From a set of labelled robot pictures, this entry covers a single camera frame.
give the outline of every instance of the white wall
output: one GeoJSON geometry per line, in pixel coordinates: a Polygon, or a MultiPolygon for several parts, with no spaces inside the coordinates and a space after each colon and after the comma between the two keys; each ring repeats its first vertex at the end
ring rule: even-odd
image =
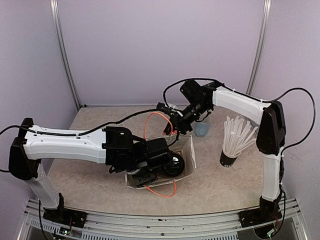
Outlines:
{"type": "MultiPolygon", "coordinates": [[[[263,8],[262,0],[59,1],[81,103],[156,104],[166,86],[193,77],[245,92],[263,8]]],[[[168,100],[184,103],[177,88],[168,100]]]]}
{"type": "MultiPolygon", "coordinates": [[[[272,1],[266,40],[253,95],[274,99],[292,87],[304,87],[315,98],[320,113],[320,1],[272,1]]],[[[292,92],[281,99],[287,144],[309,130],[312,104],[308,95],[292,92]]],[[[284,152],[284,187],[296,197],[312,240],[320,236],[320,124],[310,137],[284,152]]]]}
{"type": "MultiPolygon", "coordinates": [[[[0,130],[32,117],[35,124],[67,128],[76,115],[59,54],[48,0],[0,1],[0,130]]],[[[18,134],[0,136],[0,168],[8,169],[18,134]]],[[[13,239],[29,187],[0,173],[0,239],[13,239]]]]}

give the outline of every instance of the white box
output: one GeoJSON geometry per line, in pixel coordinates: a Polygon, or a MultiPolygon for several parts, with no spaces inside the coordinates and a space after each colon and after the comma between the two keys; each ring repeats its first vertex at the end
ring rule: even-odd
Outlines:
{"type": "MultiPolygon", "coordinates": [[[[147,140],[156,139],[156,138],[158,137],[147,138],[147,140]]],[[[174,134],[172,136],[162,136],[161,138],[165,138],[167,144],[169,145],[176,139],[176,135],[174,134]]],[[[177,177],[158,176],[158,180],[149,184],[148,187],[152,188],[152,187],[161,186],[165,184],[171,184],[173,182],[178,182],[182,179],[192,176],[197,171],[195,148],[194,148],[194,143],[191,135],[180,134],[179,140],[175,144],[170,146],[169,149],[174,153],[177,153],[182,156],[185,163],[185,167],[182,174],[177,177]]],[[[134,181],[131,175],[125,174],[124,179],[125,179],[126,187],[129,187],[132,189],[145,189],[145,187],[137,187],[134,184],[134,181]]]]}

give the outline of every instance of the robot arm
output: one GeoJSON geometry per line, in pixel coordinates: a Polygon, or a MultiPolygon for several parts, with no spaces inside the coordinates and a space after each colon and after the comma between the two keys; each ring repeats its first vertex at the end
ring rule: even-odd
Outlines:
{"type": "MultiPolygon", "coordinates": [[[[243,227],[248,227],[272,221],[275,217],[281,218],[280,183],[284,172],[281,152],[286,135],[281,103],[257,101],[250,96],[226,88],[218,81],[200,86],[196,81],[188,80],[181,86],[180,92],[188,99],[190,105],[180,113],[172,114],[170,120],[182,134],[192,131],[191,123],[206,111],[213,110],[214,106],[239,113],[260,126],[256,139],[256,145],[262,153],[263,160],[263,191],[260,208],[240,212],[240,221],[243,227]]],[[[167,125],[164,133],[168,134],[169,130],[167,125]]]]}
{"type": "MultiPolygon", "coordinates": [[[[214,105],[237,112],[260,125],[256,145],[262,152],[264,166],[263,192],[260,208],[256,211],[240,212],[241,224],[247,227],[280,218],[279,201],[281,192],[279,184],[283,175],[281,150],[285,144],[285,121],[280,102],[264,103],[236,93],[213,81],[200,86],[194,80],[186,81],[180,88],[190,105],[182,111],[175,111],[159,103],[157,109],[170,115],[170,121],[177,131],[186,134],[192,131],[191,123],[201,114],[213,110],[214,105]]],[[[141,169],[143,175],[137,179],[141,185],[156,180],[153,170],[170,164],[171,152],[164,138],[145,141],[131,134],[124,127],[98,129],[87,135],[79,130],[47,129],[34,125],[31,118],[26,118],[22,125],[32,132],[20,129],[18,137],[12,143],[9,158],[9,170],[15,177],[25,180],[39,197],[45,208],[46,219],[54,222],[68,223],[72,216],[82,216],[73,226],[83,227],[85,213],[64,208],[62,195],[54,191],[42,166],[42,158],[63,158],[91,161],[111,166],[109,172],[136,172],[141,169]],[[57,134],[74,134],[59,136],[38,134],[48,132],[57,134]]],[[[164,133],[170,132],[170,126],[164,133]]]]}

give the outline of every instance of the cup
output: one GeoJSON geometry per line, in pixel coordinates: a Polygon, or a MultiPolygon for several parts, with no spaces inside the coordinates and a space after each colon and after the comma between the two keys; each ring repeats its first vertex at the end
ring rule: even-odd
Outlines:
{"type": "Polygon", "coordinates": [[[225,152],[225,146],[222,145],[222,151],[220,156],[220,164],[224,166],[225,168],[230,168],[236,161],[237,157],[241,154],[238,153],[237,155],[230,155],[227,152],[225,152]]]}
{"type": "Polygon", "coordinates": [[[210,128],[211,116],[205,118],[202,122],[195,122],[194,123],[194,134],[198,138],[203,138],[207,135],[210,128]]]}

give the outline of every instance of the blue liquid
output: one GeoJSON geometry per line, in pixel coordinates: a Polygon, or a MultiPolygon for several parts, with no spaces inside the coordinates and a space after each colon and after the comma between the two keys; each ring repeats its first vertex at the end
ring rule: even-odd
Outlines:
{"type": "Polygon", "coordinates": [[[209,128],[210,128],[210,122],[208,123],[196,122],[194,124],[194,134],[198,138],[203,138],[209,132],[209,128]]]}

